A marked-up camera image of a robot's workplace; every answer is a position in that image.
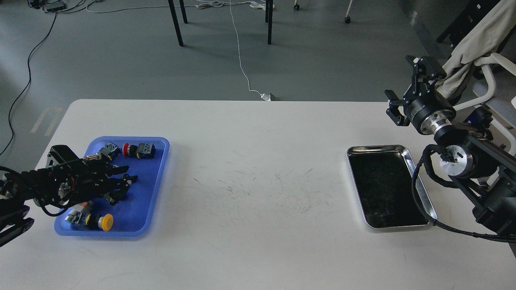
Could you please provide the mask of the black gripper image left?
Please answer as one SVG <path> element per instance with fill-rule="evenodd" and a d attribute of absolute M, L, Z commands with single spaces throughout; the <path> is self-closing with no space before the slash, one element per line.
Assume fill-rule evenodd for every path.
<path fill-rule="evenodd" d="M 138 176 L 127 173 L 129 166 L 110 164 L 109 157 L 101 152 L 79 158 L 67 145 L 54 145 L 47 157 L 46 167 L 37 170 L 34 178 L 34 202 L 41 208 L 51 205 L 66 209 L 101 197 L 115 206 L 125 198 L 130 184 L 118 184 L 109 190 L 109 182 L 138 180 Z"/>

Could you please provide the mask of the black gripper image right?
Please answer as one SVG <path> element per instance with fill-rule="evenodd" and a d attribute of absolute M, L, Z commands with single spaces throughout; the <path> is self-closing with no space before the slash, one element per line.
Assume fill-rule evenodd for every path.
<path fill-rule="evenodd" d="M 431 135 L 431 123 L 443 117 L 453 120 L 456 110 L 438 92 L 429 92 L 436 80 L 447 76 L 439 61 L 431 56 L 406 56 L 412 66 L 411 84 L 406 91 L 406 99 L 415 99 L 407 105 L 407 101 L 400 99 L 394 91 L 385 90 L 389 102 L 386 114 L 396 126 L 408 126 L 410 122 L 416 131 L 422 135 Z M 405 107 L 405 115 L 399 110 Z"/>

